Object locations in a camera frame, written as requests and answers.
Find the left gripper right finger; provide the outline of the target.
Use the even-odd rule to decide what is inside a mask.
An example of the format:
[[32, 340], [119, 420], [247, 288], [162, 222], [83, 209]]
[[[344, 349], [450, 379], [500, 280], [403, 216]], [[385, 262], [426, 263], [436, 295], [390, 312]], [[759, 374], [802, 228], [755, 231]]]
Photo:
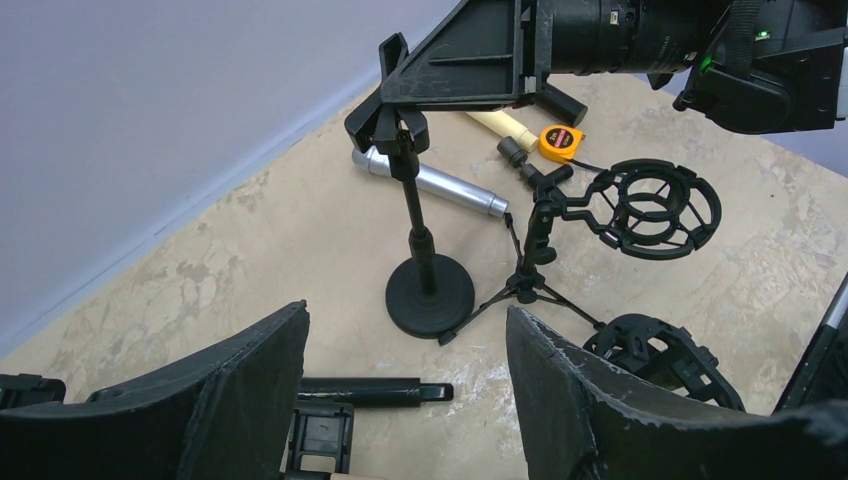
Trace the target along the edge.
[[532, 479], [843, 479], [847, 405], [761, 416], [655, 386], [511, 307], [506, 350]]

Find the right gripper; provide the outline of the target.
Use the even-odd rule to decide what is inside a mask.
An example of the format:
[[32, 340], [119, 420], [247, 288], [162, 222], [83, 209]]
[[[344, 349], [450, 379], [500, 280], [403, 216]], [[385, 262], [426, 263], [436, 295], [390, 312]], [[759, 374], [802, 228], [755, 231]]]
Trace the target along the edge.
[[554, 1], [462, 1], [410, 48], [380, 45], [380, 99], [432, 111], [487, 111], [535, 101], [551, 73]]

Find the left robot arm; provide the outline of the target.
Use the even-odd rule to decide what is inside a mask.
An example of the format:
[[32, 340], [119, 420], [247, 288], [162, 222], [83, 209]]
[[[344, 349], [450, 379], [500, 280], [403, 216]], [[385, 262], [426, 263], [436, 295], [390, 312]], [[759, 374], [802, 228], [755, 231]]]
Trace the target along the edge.
[[[1, 379], [5, 479], [305, 479], [348, 475], [356, 408], [446, 402], [448, 383], [306, 378], [310, 317], [291, 303], [145, 375], [64, 400], [38, 375]], [[840, 288], [775, 412], [744, 411], [711, 353], [659, 319], [623, 315], [577, 346], [521, 308], [509, 373], [532, 479], [843, 479], [847, 291]]]

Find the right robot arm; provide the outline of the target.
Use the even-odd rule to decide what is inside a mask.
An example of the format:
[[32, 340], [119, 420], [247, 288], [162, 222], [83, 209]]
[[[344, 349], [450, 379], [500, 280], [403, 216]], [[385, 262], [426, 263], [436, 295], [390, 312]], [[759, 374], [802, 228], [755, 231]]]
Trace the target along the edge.
[[843, 1], [463, 1], [386, 76], [384, 102], [487, 111], [554, 74], [683, 73], [674, 101], [734, 133], [847, 117]]

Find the silver microphone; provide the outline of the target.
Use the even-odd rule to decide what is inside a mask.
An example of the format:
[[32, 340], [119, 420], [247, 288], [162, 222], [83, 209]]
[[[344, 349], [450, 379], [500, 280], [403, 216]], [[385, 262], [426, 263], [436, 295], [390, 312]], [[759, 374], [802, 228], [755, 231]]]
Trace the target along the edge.
[[[375, 147], [365, 152], [353, 148], [351, 158], [354, 165], [370, 175], [391, 177], [389, 158], [380, 154]], [[509, 201], [494, 192], [424, 163], [419, 164], [416, 183], [420, 190], [494, 218], [502, 218], [509, 209]]]

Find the cream condenser microphone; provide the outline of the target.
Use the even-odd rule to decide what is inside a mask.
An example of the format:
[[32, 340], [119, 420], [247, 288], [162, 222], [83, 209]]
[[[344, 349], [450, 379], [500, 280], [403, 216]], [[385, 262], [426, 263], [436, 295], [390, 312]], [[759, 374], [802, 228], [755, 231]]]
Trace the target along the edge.
[[527, 152], [532, 152], [537, 148], [539, 142], [538, 136], [527, 126], [502, 110], [493, 112], [466, 112], [466, 115], [501, 138], [513, 138]]

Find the tall black mic stand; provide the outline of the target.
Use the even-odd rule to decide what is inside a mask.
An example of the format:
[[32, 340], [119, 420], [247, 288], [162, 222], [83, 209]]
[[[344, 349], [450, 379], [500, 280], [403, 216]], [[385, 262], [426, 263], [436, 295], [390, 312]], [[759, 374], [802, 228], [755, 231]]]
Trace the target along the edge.
[[475, 289], [459, 262], [435, 252], [434, 237], [425, 225], [416, 179], [419, 155], [430, 146], [426, 117], [416, 107], [388, 103], [376, 88], [344, 125], [358, 150], [374, 147], [388, 157], [390, 176], [400, 182], [405, 195], [411, 223], [410, 258], [388, 280], [387, 312], [404, 333], [444, 346], [471, 315]]

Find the black shock-mount round stand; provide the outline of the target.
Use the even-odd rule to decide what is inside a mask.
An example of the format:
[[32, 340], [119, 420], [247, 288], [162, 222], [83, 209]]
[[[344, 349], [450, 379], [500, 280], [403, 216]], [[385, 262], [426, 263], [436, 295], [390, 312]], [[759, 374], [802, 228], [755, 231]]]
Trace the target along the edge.
[[718, 358], [696, 344], [682, 327], [643, 314], [626, 314], [601, 328], [583, 348], [666, 390], [684, 390], [693, 400], [745, 409], [738, 392], [718, 370]]

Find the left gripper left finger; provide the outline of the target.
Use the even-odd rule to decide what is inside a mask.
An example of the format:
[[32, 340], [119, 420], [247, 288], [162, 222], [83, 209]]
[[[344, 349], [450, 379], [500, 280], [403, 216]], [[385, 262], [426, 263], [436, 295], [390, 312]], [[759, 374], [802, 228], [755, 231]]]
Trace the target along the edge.
[[1, 414], [5, 479], [276, 479], [310, 316], [293, 302], [82, 403]]

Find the black mesh-head microphone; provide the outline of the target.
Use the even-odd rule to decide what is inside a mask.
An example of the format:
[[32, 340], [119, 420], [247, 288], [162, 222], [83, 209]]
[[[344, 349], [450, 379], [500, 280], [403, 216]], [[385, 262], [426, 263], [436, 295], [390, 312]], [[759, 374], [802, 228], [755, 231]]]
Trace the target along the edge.
[[535, 93], [534, 104], [570, 127], [577, 127], [588, 112], [585, 104], [550, 84]]

